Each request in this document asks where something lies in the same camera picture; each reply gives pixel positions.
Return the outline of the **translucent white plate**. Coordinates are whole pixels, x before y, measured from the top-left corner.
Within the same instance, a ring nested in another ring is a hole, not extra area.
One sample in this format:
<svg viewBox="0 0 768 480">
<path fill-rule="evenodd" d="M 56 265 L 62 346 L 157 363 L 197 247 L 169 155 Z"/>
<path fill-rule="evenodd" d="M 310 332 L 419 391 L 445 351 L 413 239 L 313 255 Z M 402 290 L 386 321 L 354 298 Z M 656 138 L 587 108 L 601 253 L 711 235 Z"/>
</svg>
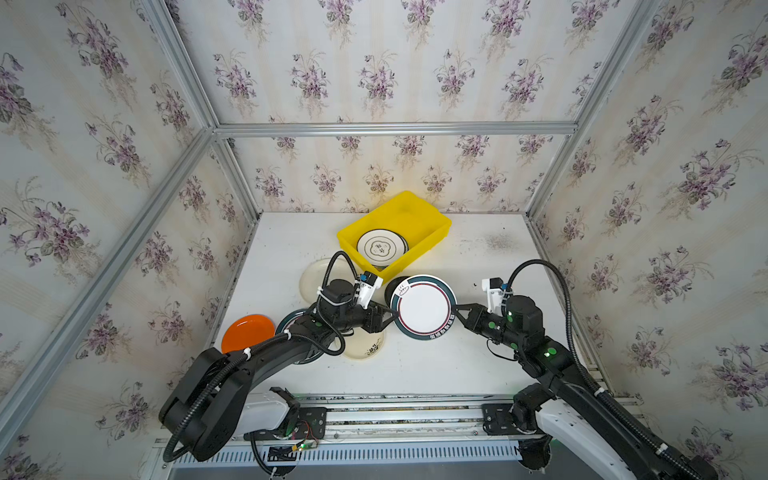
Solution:
<svg viewBox="0 0 768 480">
<path fill-rule="evenodd" d="M 310 264 L 302 273 L 299 280 L 299 292 L 307 304 L 312 304 L 317 299 L 317 290 L 321 287 L 325 272 L 330 263 L 330 258 L 320 259 Z M 333 265 L 328 283 L 335 279 L 342 279 L 354 283 L 355 278 L 343 257 L 339 257 Z"/>
</svg>

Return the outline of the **cream plate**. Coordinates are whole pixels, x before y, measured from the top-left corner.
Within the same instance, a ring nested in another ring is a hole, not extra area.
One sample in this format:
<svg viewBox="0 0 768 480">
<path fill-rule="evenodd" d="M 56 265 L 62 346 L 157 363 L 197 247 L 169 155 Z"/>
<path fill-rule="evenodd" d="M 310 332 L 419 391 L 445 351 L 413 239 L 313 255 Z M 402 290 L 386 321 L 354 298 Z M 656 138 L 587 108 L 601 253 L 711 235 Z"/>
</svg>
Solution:
<svg viewBox="0 0 768 480">
<path fill-rule="evenodd" d="M 383 348 L 386 333 L 368 333 L 362 328 L 356 328 L 345 340 L 343 355 L 352 360 L 367 360 Z"/>
</svg>

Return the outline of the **white plate green red rim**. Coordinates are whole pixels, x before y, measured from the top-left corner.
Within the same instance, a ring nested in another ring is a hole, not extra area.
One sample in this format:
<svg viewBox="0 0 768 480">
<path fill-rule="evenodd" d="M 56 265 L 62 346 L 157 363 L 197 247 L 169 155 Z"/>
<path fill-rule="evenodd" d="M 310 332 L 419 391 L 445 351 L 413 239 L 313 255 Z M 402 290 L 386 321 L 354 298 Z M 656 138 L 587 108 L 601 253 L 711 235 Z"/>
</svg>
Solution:
<svg viewBox="0 0 768 480">
<path fill-rule="evenodd" d="M 442 279 L 413 275 L 397 288 L 389 308 L 396 312 L 395 323 L 407 337 L 430 341 L 445 335 L 453 326 L 457 304 L 451 287 Z"/>
</svg>

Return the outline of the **white plate green quatrefoil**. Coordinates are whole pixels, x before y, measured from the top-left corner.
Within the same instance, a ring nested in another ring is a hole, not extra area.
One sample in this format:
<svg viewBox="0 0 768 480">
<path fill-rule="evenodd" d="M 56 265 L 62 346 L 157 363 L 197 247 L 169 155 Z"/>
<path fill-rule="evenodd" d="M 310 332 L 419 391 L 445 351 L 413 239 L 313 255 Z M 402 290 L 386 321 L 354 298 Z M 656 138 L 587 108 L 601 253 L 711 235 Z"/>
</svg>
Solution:
<svg viewBox="0 0 768 480">
<path fill-rule="evenodd" d="M 366 261 L 379 270 L 390 266 L 409 250 L 404 237 L 387 229 L 374 229 L 364 233 L 356 248 Z"/>
</svg>

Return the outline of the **black plate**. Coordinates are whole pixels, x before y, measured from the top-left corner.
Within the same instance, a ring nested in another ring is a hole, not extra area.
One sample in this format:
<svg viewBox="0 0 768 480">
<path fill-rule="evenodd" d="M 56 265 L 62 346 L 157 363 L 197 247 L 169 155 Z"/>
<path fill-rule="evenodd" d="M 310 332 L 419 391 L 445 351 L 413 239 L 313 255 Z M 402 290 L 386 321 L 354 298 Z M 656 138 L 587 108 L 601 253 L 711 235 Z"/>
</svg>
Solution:
<svg viewBox="0 0 768 480">
<path fill-rule="evenodd" d="M 387 286 L 386 286 L 386 288 L 385 288 L 385 292 L 384 292 L 384 299 L 385 299 L 385 303 L 386 303 L 387 305 L 390 305 L 390 304 L 391 304 L 392 298 L 393 298 L 393 296 L 394 296 L 394 294 L 395 294 L 395 292 L 396 292 L 397 288 L 399 287 L 399 285 L 400 285 L 402 282 L 406 281 L 407 279 L 408 279 L 408 276 L 399 276 L 399 277 L 395 277 L 395 278 L 393 278 L 393 279 L 392 279 L 392 280 L 391 280 L 391 281 L 390 281 L 390 282 L 387 284 Z"/>
</svg>

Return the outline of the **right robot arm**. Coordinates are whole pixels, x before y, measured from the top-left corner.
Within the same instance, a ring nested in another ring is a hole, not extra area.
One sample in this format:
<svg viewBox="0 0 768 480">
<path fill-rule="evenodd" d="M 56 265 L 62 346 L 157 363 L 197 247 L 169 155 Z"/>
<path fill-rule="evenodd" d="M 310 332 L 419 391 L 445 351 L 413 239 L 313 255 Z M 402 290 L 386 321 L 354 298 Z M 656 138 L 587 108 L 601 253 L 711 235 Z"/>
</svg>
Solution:
<svg viewBox="0 0 768 480">
<path fill-rule="evenodd" d="M 573 352 L 571 302 L 565 305 L 565 344 L 546 335 L 541 309 L 524 295 L 506 295 L 499 315 L 477 303 L 452 307 L 467 330 L 511 348 L 511 360 L 535 380 L 514 395 L 502 421 L 521 432 L 543 433 L 543 407 L 560 400 L 586 422 L 588 431 L 607 443 L 635 478 L 716 479 L 716 469 L 703 457 L 688 457 L 664 442 L 593 380 Z"/>
</svg>

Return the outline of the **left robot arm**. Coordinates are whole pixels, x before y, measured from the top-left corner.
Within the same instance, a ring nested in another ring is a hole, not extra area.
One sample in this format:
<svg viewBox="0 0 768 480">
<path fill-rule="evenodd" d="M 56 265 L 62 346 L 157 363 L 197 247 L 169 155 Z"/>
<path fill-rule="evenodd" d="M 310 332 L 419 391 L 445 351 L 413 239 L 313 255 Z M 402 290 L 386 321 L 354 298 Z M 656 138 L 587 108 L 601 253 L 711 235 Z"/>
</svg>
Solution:
<svg viewBox="0 0 768 480">
<path fill-rule="evenodd" d="M 198 461 L 211 458 L 235 434 L 256 386 L 314 355 L 341 355 L 348 331 L 383 331 L 397 313 L 373 300 L 363 304 L 365 285 L 333 280 L 283 332 L 230 353 L 214 347 L 201 352 L 160 409 L 158 419 L 170 432 L 163 460 L 187 453 Z"/>
</svg>

